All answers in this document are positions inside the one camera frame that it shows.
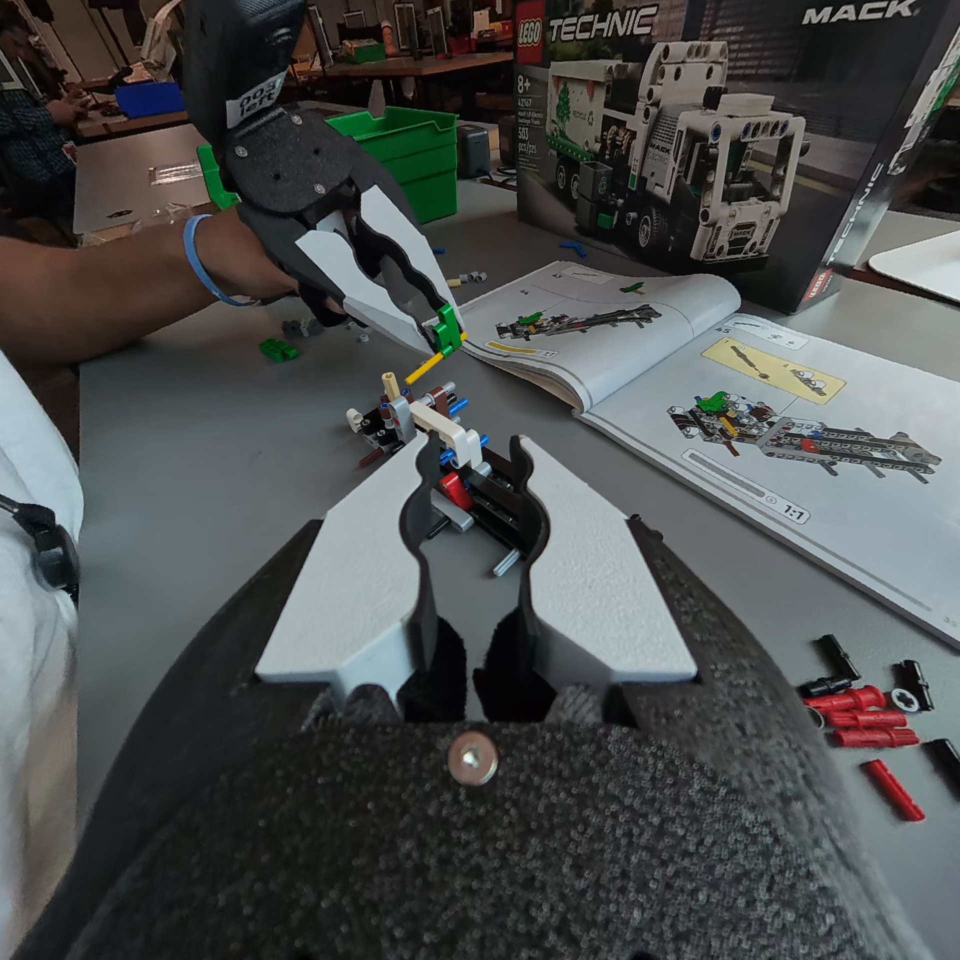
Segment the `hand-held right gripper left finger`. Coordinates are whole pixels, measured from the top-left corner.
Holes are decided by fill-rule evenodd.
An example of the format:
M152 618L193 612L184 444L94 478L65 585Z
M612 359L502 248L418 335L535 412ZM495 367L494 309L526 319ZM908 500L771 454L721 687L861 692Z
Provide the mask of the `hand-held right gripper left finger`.
M438 644L421 545L439 451L436 434L416 434L328 511L260 655L260 681L326 683L338 706L377 685L400 713L421 712L408 684L426 678Z

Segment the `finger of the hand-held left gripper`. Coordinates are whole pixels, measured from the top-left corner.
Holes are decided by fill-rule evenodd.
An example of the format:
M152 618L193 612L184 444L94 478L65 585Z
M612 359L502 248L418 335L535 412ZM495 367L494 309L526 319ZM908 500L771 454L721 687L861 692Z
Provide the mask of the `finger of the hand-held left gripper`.
M392 341L420 354L435 354L430 337L402 311L387 289L361 269L347 236L342 212L332 212L295 241L295 246L326 278L329 296L345 313Z
M361 266L383 282L401 309L416 319L428 319L450 305L461 318L426 236L380 185L360 192L352 241Z

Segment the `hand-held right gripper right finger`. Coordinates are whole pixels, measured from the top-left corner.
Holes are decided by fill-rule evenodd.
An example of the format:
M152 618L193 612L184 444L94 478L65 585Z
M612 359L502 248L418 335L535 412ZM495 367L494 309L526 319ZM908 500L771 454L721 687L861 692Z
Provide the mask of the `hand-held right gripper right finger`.
M527 552L522 663L553 690L693 680L697 666L625 513L526 436L510 460Z

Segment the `green lego piece yellow axle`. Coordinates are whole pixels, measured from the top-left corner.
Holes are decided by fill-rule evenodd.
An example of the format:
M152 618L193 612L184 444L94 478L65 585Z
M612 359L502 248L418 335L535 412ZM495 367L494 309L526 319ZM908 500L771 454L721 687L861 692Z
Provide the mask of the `green lego piece yellow axle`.
M438 308L437 320L432 325L426 324L421 328L426 337L428 346L433 350L432 356L405 377L404 382L412 385L432 369L438 366L452 354L459 351L467 334L461 328L458 314L452 303Z

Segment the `lego truck chassis assembly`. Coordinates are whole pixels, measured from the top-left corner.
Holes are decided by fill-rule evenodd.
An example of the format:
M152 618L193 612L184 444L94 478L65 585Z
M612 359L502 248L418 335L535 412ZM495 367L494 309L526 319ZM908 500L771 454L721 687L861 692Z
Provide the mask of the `lego truck chassis assembly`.
M468 405L452 381L416 397L386 373L377 404L368 411L348 408L345 420L369 447L361 468L396 456L420 434L438 438L439 474L430 493L433 518L427 537L473 528L486 533L506 551L491 571L499 579L527 557L522 500L511 462L490 450L486 435L462 426Z

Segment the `person's left forearm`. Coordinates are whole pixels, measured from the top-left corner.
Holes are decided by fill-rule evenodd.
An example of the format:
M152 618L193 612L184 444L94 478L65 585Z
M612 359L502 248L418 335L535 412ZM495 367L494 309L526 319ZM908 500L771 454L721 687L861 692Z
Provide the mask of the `person's left forearm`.
M156 225L76 249L2 238L2 351L25 365L81 363L212 305L183 230Z

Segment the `lego instruction booklet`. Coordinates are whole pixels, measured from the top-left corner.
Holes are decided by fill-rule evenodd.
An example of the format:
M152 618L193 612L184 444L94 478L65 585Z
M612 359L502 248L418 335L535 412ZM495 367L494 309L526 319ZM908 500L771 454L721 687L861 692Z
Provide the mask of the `lego instruction booklet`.
M958 644L958 384L740 306L556 261L460 313L472 356Z

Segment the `lego set box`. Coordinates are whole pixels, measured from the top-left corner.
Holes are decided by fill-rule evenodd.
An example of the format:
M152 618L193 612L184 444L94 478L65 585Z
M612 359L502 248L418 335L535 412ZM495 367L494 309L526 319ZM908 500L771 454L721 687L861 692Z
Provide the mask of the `lego set box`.
M515 10L520 218L786 314L857 263L958 75L953 1Z

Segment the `person's left hand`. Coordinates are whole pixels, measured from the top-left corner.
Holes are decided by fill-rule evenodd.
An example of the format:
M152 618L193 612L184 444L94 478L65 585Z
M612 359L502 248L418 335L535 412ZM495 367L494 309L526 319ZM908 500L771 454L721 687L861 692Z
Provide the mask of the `person's left hand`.
M200 222L196 247L204 270L223 294L270 302L299 293L297 282L269 258L237 208Z

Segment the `black power adapter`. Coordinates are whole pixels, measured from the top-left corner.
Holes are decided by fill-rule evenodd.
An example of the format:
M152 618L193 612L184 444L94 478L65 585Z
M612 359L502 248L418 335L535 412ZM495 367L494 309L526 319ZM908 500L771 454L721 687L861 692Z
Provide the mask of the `black power adapter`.
M490 174L490 131L486 126L457 126L457 156L458 179L474 180Z

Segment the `blue wristband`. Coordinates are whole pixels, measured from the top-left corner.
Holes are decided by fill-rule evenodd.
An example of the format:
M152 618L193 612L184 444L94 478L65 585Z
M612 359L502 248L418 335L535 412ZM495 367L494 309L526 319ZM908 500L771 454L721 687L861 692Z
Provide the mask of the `blue wristband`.
M182 243L184 248L184 253L186 255L187 261L193 270L194 275L200 284L206 289L208 293L213 295L213 297L220 301L223 304L231 307L238 308L250 308L260 305L260 299L255 297L241 297L235 298L226 294L222 291L217 283L213 280L210 274L207 272L204 267L197 249L196 243L196 234L199 228L200 222L210 219L212 217L209 213L202 213L191 216L187 219L183 232L182 232Z

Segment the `wooden background table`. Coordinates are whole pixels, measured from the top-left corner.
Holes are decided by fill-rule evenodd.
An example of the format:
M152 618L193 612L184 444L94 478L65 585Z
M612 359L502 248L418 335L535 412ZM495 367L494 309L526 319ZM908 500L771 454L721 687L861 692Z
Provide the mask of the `wooden background table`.
M468 53L450 57L432 55L421 59L415 59L412 56L396 56L359 64L334 63L318 70L310 67L302 73L301 79L304 81L317 78L323 78L326 81L342 79L390 81L409 77L416 81L423 81L488 66L511 64L513 61L512 51Z

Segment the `grey background table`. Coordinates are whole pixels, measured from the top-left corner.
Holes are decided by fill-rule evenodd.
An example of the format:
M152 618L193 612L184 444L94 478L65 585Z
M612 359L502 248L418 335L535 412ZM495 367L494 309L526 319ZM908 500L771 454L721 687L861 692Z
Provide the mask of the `grey background table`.
M204 141L186 124L78 147L73 232L80 245L214 212L197 156Z

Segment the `cluster of red black pins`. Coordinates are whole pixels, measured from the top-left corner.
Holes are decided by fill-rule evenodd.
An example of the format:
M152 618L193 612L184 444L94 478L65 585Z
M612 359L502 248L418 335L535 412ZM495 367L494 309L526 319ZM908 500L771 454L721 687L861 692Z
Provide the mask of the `cluster of red black pins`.
M935 710L930 681L913 657L892 665L893 686L883 690L865 683L861 671L832 633L814 646L831 673L797 687L817 729L828 742L847 750L894 750L918 747L954 797L959 789L958 746L948 737L923 741L911 720Z

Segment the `person's white shirt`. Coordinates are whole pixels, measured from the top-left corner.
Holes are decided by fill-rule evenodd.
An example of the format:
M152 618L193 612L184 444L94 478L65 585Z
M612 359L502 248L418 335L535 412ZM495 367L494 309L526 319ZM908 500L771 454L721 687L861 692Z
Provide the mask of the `person's white shirt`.
M78 537L84 501L77 464L5 355L1 493L51 508L70 536ZM74 602L43 580L30 536L2 512L2 957L38 918L75 849L77 624Z

